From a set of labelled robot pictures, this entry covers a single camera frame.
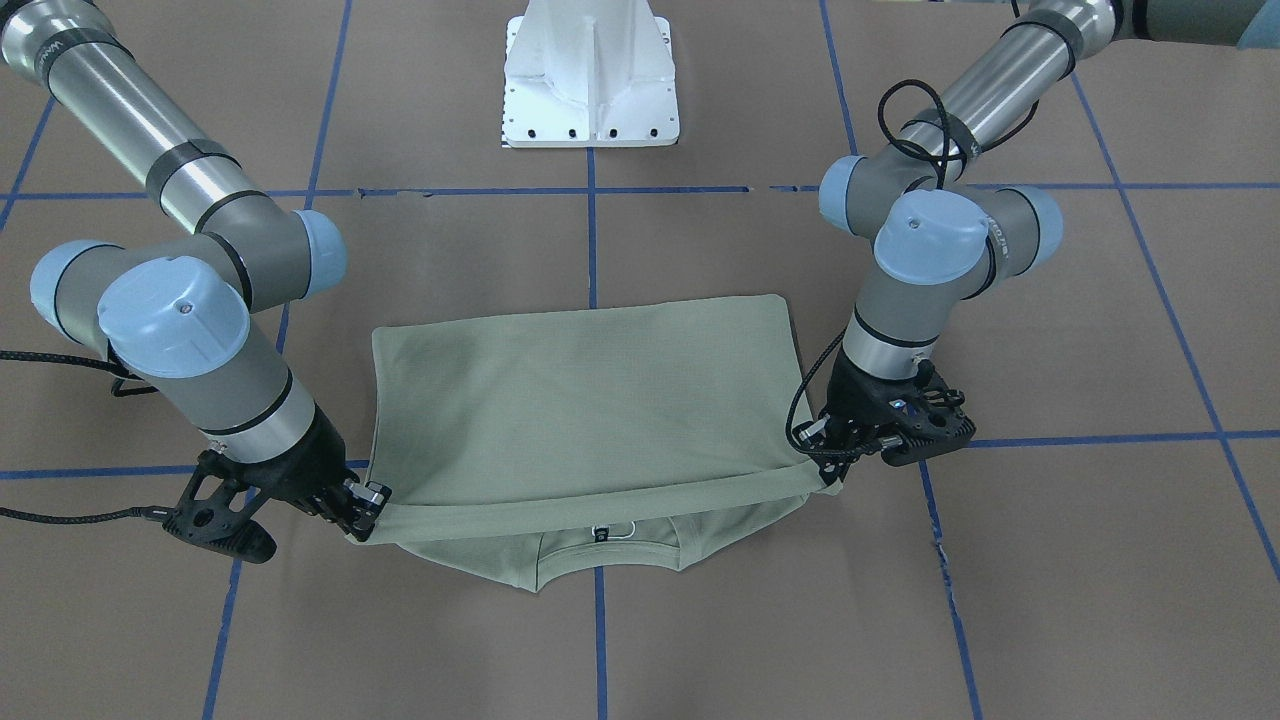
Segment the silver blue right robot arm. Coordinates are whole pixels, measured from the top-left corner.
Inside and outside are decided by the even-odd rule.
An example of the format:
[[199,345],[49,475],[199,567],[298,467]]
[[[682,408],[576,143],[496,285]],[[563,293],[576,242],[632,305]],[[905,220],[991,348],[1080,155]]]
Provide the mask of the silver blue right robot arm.
[[63,243],[29,281],[41,318],[119,380],[165,396],[209,443],[175,506],[125,515],[246,562],[275,553],[253,518],[270,500],[367,541],[390,489],[347,466],[339,432],[252,319],[343,279],[334,223],[280,209],[95,3],[5,1],[3,63],[47,90],[184,229],[142,249]]

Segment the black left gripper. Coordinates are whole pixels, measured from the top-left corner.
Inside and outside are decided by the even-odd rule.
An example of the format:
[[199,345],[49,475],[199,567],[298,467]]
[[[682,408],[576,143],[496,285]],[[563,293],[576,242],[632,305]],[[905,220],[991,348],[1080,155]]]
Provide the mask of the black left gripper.
[[931,360],[905,380],[882,380],[837,352],[826,405],[817,421],[792,428],[792,447],[806,455],[824,486],[844,482],[860,457],[878,454],[900,468],[969,445],[977,425],[963,411],[965,396],[951,388]]

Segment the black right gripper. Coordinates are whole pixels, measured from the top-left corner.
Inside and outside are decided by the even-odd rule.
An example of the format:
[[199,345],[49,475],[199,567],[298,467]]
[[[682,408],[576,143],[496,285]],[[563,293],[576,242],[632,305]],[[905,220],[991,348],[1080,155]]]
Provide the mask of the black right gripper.
[[266,502],[320,516],[364,543],[392,495],[389,486],[351,478],[346,443],[317,410],[300,442],[275,459],[246,464],[202,451],[163,529],[188,544],[261,564],[276,551],[275,541],[253,519]]

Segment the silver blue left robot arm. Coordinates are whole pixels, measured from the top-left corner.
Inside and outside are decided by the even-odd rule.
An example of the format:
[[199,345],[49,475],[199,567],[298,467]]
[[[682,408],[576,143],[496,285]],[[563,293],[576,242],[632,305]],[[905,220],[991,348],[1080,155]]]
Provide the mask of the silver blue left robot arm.
[[822,217],[870,243],[873,264],[846,329],[823,352],[835,365],[817,419],[788,442],[832,486],[860,457],[895,468],[965,447],[975,423],[932,354],[952,309],[1044,264],[1062,213],[1027,184],[961,182],[983,152],[1011,138],[1079,63],[1119,40],[1239,49],[1277,46],[1275,1],[1032,1],[884,147],[835,161],[819,187]]

